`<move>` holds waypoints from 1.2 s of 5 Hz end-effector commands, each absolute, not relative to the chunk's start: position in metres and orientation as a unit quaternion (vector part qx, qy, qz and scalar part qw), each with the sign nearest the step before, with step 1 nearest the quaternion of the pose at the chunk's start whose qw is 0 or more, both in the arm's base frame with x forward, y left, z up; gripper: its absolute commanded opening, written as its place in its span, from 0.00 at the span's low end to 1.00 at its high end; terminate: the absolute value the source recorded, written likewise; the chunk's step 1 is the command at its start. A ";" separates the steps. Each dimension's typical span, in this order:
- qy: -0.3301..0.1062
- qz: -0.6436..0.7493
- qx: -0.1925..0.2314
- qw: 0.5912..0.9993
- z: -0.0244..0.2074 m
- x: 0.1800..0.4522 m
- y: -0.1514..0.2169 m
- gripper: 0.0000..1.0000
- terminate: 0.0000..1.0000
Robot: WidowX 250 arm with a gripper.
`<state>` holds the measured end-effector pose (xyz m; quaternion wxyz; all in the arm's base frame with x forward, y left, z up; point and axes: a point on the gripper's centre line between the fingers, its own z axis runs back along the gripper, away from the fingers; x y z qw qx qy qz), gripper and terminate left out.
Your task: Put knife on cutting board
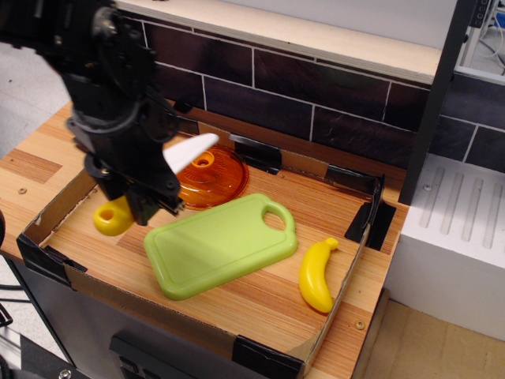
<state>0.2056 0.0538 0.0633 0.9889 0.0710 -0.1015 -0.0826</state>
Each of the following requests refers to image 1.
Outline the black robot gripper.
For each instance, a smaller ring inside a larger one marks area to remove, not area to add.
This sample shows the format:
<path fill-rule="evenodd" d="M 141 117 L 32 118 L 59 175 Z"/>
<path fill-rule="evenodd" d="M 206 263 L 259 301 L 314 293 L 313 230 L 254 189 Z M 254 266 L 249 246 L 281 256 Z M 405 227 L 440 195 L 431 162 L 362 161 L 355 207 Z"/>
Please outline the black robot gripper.
<path fill-rule="evenodd" d="M 163 158 L 163 146 L 178 132 L 178 116 L 155 88 L 128 99 L 104 90 L 72 91 L 67 121 L 84 168 L 109 200 L 126 196 L 136 223 L 147 226 L 164 210 L 185 209 L 181 186 Z"/>

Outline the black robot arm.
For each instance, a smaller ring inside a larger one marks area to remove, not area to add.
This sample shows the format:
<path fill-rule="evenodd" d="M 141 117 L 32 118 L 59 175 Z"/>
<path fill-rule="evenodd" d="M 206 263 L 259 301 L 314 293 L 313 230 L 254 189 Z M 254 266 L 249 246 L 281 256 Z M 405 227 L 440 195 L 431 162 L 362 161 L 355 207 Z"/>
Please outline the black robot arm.
<path fill-rule="evenodd" d="M 178 116 L 155 86 L 155 52 L 115 2 L 4 1 L 1 40 L 33 49 L 60 75 L 73 105 L 67 126 L 108 199 L 124 197 L 143 226 L 160 209 L 182 209 L 163 157 Z"/>

